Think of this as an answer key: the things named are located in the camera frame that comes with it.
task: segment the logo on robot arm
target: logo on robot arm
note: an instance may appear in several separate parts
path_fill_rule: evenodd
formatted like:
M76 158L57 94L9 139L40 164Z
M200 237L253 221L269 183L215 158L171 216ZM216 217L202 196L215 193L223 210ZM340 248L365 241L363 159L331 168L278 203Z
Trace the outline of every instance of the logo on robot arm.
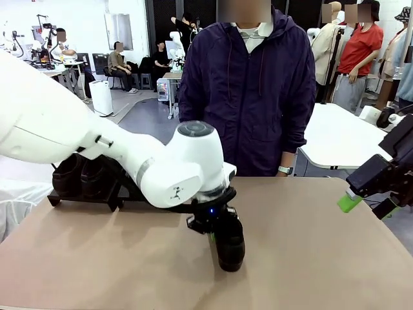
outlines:
M179 187L179 186L177 186L177 187L174 187L174 191L175 191L175 196L172 196L170 199L178 199L178 200L181 200L181 198L179 197L179 193L181 192L181 191L183 191L183 189L181 188L181 187Z

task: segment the black pants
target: black pants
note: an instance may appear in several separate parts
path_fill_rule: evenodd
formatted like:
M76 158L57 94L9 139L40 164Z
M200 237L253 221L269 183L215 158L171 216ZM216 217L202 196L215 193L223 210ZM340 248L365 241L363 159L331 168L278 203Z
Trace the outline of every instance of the black pants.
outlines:
M156 82L158 79L163 78L165 73L169 72L169 68L161 68L158 66L155 66L154 69L152 70L152 86L156 89Z
M128 92L129 90L132 89L132 75L128 75L125 71L122 71L120 69L113 70L111 72L111 75L114 76L115 78L121 78L123 87L125 88L125 92Z

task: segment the dark wall panel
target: dark wall panel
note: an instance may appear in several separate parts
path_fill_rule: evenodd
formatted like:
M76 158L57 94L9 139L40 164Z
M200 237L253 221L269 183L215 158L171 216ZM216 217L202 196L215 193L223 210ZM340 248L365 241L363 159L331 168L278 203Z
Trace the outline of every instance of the dark wall panel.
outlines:
M170 21L176 15L175 0L153 0L155 36L157 40L170 40L169 33L176 29Z
M290 0L288 14L304 30L316 28L321 10L321 0Z
M287 3L287 0L271 0L271 4L274 5L274 8L282 11L283 13L285 13L286 3Z
M189 12L195 18L199 17L199 24L205 28L216 22L216 0L185 0L184 11Z

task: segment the black bag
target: black bag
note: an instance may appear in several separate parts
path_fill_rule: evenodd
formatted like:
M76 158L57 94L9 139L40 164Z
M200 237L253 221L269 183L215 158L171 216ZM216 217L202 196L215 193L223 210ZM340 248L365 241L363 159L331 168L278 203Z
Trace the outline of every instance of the black bag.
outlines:
M141 66L139 67L139 73L150 74L154 67L154 60L147 56L142 59Z
M90 94L89 83L95 80L96 79L93 76L92 71L90 70L90 67L85 67L85 94L87 98L92 98L92 95Z
M139 73L139 66L136 63L132 63L130 61L126 62L127 65L130 65L130 71L132 74L138 74Z

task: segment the purple hooded jacket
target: purple hooded jacket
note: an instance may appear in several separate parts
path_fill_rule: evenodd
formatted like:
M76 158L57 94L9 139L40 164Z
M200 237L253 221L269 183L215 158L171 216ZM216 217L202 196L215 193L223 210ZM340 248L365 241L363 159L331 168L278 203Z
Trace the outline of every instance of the purple hooded jacket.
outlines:
M179 119L214 126L238 176L275 176L282 153L306 143L314 108L307 34L274 8L272 19L272 34L251 54L236 27L215 23L200 31L186 56Z

